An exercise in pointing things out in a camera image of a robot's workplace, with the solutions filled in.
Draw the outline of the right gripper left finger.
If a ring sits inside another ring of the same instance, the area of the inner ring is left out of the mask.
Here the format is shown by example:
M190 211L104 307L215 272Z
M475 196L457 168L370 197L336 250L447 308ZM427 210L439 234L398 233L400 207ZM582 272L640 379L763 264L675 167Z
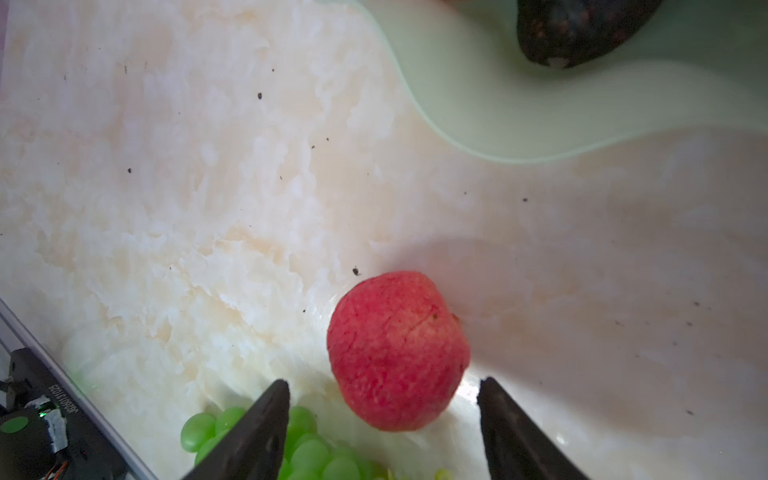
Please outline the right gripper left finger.
M274 381L185 480L276 480L290 408L287 381Z

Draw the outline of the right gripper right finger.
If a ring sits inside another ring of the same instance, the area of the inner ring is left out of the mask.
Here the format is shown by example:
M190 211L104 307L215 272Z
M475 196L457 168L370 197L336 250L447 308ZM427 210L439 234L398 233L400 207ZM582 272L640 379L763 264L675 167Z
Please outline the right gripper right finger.
M477 404L491 479L587 480L496 379L480 381Z

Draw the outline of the green grape bunch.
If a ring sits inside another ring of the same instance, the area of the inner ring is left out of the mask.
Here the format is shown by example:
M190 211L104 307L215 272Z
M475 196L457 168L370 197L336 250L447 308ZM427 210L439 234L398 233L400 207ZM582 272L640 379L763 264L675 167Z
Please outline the green grape bunch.
M200 463L245 414L242 407L230 407L219 415L198 413L181 429L182 448ZM287 438L280 479L395 479L392 469L363 454L333 443L318 433L316 415L309 409L289 409Z

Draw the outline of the red apple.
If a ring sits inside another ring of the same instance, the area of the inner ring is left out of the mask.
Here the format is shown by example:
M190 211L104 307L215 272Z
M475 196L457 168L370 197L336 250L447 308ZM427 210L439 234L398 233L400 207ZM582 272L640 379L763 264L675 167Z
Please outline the red apple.
M337 303L326 337L349 408L385 432L421 429L448 407L471 360L460 321L416 271L362 281Z

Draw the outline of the dark avocado front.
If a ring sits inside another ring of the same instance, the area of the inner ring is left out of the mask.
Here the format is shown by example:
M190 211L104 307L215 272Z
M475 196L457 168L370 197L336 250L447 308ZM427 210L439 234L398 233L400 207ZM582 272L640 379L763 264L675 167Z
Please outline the dark avocado front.
M661 4L661 0L519 1L518 44L533 63L572 68L628 41Z

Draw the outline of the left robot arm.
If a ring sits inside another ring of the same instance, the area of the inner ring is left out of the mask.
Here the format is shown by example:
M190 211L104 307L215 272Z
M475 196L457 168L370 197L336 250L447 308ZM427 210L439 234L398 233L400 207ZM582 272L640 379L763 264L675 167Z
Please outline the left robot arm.
M124 479L128 466L95 421L29 348L1 376L3 479Z

